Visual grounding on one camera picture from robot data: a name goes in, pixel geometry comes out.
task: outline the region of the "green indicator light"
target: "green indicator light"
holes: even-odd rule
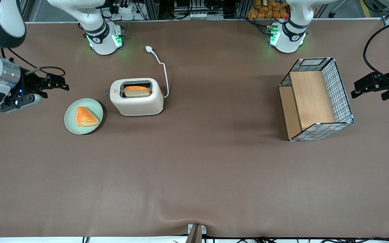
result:
[[[89,38],[89,36],[86,36],[86,38],[88,39],[89,46],[91,46],[91,48],[92,48],[92,47],[93,47],[93,44],[91,43],[91,39]]]
[[[116,46],[121,46],[121,37],[112,35],[112,39]]]

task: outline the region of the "white cable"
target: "white cable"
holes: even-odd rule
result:
[[[149,52],[149,53],[152,53],[154,54],[154,56],[156,57],[157,59],[157,62],[159,62],[159,64],[163,65],[163,69],[165,71],[165,78],[166,78],[166,90],[167,90],[167,93],[165,96],[163,96],[163,98],[166,98],[169,96],[169,82],[168,82],[168,79],[167,79],[167,72],[166,72],[166,64],[164,64],[164,62],[161,62],[159,60],[159,57],[157,57],[157,54],[153,51],[153,48],[150,47],[150,46],[146,46],[145,49]]]

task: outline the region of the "white toaster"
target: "white toaster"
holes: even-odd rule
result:
[[[150,91],[149,96],[125,97],[124,88],[128,86],[142,86]],[[122,115],[156,115],[163,110],[163,94],[159,84],[152,78],[120,79],[113,82],[110,98]]]

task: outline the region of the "triangular pastry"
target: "triangular pastry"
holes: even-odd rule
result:
[[[99,124],[99,120],[85,106],[79,106],[76,110],[76,124],[80,127],[91,127]]]

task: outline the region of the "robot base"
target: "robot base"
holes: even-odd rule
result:
[[[109,34],[103,39],[103,42],[100,44],[94,43],[93,41],[89,42],[91,49],[100,55],[109,55],[117,49],[122,49],[124,42],[124,33],[122,33],[122,30],[125,32],[125,29],[111,21],[106,21],[106,23],[109,25]]]
[[[297,41],[292,41],[283,33],[283,25],[280,22],[272,24],[273,30],[271,31],[272,36],[269,37],[268,42],[270,46],[274,46],[278,51],[283,53],[292,53],[303,44],[304,34]]]

